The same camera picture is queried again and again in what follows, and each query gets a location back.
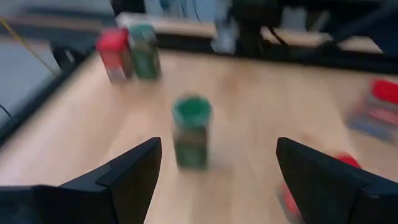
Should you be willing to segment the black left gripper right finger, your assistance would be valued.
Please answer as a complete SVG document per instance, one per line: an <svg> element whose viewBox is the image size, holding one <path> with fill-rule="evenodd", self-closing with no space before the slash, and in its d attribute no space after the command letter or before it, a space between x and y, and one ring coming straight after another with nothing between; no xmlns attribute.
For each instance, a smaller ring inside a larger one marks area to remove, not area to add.
<svg viewBox="0 0 398 224"><path fill-rule="evenodd" d="M396 182L286 137L276 156L305 223L397 224Z"/></svg>

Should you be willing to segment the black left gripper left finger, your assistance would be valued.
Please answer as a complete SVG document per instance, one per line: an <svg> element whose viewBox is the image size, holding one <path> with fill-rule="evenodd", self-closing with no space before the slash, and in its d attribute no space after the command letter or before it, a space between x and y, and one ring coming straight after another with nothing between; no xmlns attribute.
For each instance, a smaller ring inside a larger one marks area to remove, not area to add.
<svg viewBox="0 0 398 224"><path fill-rule="evenodd" d="M1 224L143 223L161 160L153 137L59 186L2 186Z"/></svg>

